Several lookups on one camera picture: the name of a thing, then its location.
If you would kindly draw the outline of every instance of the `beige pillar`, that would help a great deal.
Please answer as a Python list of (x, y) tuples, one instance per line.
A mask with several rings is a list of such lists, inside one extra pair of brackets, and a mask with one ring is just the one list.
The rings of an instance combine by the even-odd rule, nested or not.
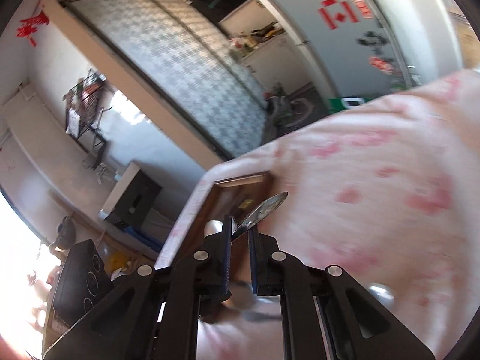
[(188, 123), (56, 0), (42, 0), (50, 21), (162, 132), (206, 170), (221, 163)]

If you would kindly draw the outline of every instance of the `kitchen cabinet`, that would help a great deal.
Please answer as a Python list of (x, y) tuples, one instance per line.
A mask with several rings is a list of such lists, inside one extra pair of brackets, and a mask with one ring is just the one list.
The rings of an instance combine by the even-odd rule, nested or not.
[(258, 45), (241, 63), (266, 91), (281, 83), (290, 95), (311, 81), (296, 53), (292, 40), (287, 34), (282, 34)]

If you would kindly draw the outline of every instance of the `tablecloth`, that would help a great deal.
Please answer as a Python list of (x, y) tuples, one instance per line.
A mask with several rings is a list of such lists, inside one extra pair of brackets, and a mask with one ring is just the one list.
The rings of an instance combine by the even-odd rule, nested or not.
[[(259, 230), (305, 265), (392, 288), (392, 312), (443, 358), (480, 304), (480, 74), (332, 115), (208, 171), (157, 261), (167, 266), (214, 181), (270, 171), (289, 197)], [(248, 262), (244, 272), (248, 272)], [(279, 315), (279, 305), (255, 310)], [(281, 323), (200, 323), (199, 360), (283, 359)]]

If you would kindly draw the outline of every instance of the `metal spoon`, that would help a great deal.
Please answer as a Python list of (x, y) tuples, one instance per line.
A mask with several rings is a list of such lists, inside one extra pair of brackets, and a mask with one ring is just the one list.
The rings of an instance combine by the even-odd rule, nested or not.
[(255, 210), (253, 210), (250, 215), (248, 215), (243, 222), (237, 226), (232, 234), (232, 241), (240, 237), (240, 235), (250, 230), (252, 227), (264, 220), (273, 211), (275, 211), (280, 204), (285, 201), (288, 195), (288, 192), (279, 193), (278, 195), (272, 196), (271, 198), (265, 200), (262, 204), (255, 208)]

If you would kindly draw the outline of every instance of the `speaker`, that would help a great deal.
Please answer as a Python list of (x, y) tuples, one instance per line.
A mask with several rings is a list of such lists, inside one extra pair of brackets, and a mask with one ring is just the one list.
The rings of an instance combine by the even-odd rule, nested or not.
[(91, 239), (71, 247), (53, 296), (53, 309), (67, 325), (73, 326), (112, 290), (104, 266)]

